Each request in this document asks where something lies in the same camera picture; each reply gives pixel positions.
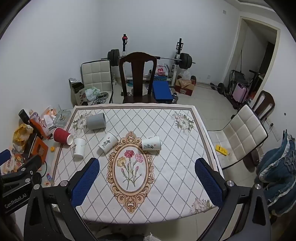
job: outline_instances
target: yellow object on chair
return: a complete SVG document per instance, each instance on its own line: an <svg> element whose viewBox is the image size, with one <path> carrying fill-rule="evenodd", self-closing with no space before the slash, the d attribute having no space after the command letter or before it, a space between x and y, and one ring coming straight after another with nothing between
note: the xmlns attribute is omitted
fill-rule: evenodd
<svg viewBox="0 0 296 241"><path fill-rule="evenodd" d="M215 149L217 152L221 153L222 155L225 155L225 156L228 155L228 151L225 148L221 147L220 145L216 145Z"/></svg>

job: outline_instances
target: table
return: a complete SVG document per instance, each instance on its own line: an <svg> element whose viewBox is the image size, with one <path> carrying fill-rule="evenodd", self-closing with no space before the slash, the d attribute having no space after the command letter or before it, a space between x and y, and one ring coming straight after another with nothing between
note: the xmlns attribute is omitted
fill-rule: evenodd
<svg viewBox="0 0 296 241"><path fill-rule="evenodd" d="M107 121L105 129L84 128L80 134L75 132L74 124L79 117L102 112ZM203 157L223 174L194 106L143 103L76 106L65 129L85 138L87 145L83 159L73 158L73 145L57 148L51 170L55 185L69 180L91 157L100 162L98 177L82 205L76 207L83 219L106 223L160 222L214 207L196 177L195 160ZM117 135L121 142L104 153L98 143L107 131ZM161 151L143 152L139 148L141 138L155 135L160 137ZM123 169L121 161L124 159L127 165L136 157L138 180L130 182L127 188L123 178L127 169Z"/></svg>

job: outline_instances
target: white cushioned chair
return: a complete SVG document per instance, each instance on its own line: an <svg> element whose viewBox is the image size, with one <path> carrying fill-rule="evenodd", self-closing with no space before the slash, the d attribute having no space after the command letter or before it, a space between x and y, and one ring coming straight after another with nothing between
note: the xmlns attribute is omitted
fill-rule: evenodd
<svg viewBox="0 0 296 241"><path fill-rule="evenodd" d="M81 65L81 79L85 89L96 87L100 89L101 92L107 92L109 97L106 100L106 104L112 102L113 85L109 60L97 60L83 63Z"/></svg>
<svg viewBox="0 0 296 241"><path fill-rule="evenodd" d="M222 130L208 133L214 147L220 145L229 152L227 156L217 152L222 169L242 160L268 137L264 126L248 105L243 106Z"/></svg>

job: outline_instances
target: weight plate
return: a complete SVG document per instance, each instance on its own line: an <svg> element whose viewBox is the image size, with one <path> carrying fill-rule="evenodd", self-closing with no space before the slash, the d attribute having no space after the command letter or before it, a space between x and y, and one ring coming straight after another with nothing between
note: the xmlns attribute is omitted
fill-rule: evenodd
<svg viewBox="0 0 296 241"><path fill-rule="evenodd" d="M220 94L220 95L224 95L224 91L225 91L225 86L224 86L224 84L223 83L219 83L218 84L218 93Z"/></svg>
<svg viewBox="0 0 296 241"><path fill-rule="evenodd" d="M113 54L113 62L114 62L114 66L118 66L119 65L119 49L115 49L114 50L114 54Z"/></svg>
<svg viewBox="0 0 296 241"><path fill-rule="evenodd" d="M111 51L110 51L110 64L111 64L111 66L115 66L114 65L114 60L113 60L113 55L114 55L114 49L111 49Z"/></svg>
<svg viewBox="0 0 296 241"><path fill-rule="evenodd" d="M111 61L110 52L111 51L108 52L107 59Z"/></svg>
<svg viewBox="0 0 296 241"><path fill-rule="evenodd" d="M213 83L210 83L210 85L212 85L212 90L216 90L215 85Z"/></svg>
<svg viewBox="0 0 296 241"><path fill-rule="evenodd" d="M187 62L186 69L189 69L192 65L192 57L189 54L187 54L187 59L188 59L188 62Z"/></svg>
<svg viewBox="0 0 296 241"><path fill-rule="evenodd" d="M188 56L185 53L180 54L180 62L179 62L179 67L181 69L186 69L187 63L188 63Z"/></svg>

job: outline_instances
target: door frame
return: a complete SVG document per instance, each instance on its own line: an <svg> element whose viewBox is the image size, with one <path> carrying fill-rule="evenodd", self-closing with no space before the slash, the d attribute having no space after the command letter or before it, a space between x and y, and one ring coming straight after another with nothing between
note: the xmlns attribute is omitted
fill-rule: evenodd
<svg viewBox="0 0 296 241"><path fill-rule="evenodd" d="M262 83L261 83L261 85L260 85L254 99L251 101L250 106L252 107L254 105L255 101L258 99L258 96L259 96L260 92L263 90L263 87L264 87L264 85L265 85L265 83L266 83L266 81L267 81L267 79L269 77L269 74L271 72L271 69L272 69L272 67L274 65L274 60L276 58L277 50L278 50L278 47L279 47L279 39L280 39L281 30L279 28L273 26L273 25L268 24L268 23L265 23L265 22L262 22L262 21L259 21L259 20L253 19L253 18L240 16L239 25L238 25L238 29L237 29L237 35L235 37L235 42L234 42L234 45L233 45L233 48L232 48L232 51L231 51L231 55L230 55L230 58L229 58L229 61L228 61L228 64L227 64L227 68L226 68L225 73L223 75L222 82L224 82L224 80L226 78L226 75L227 75L227 73L229 71L229 68L230 68L232 58L234 56L235 49L237 47L237 40L238 40L239 33L240 33L240 30L241 30L240 28L241 28L241 25L242 25L242 20L249 20L249 21L253 21L253 22L256 22L256 23L260 23L260 24L263 24L263 25L268 26L270 28L273 28L273 29L275 29L277 31L277 33L276 33L276 42L275 42L275 46L274 46L274 52L273 52L269 67L267 69L267 72L265 74L265 77L264 77L264 79L263 79L263 81L262 81Z"/></svg>

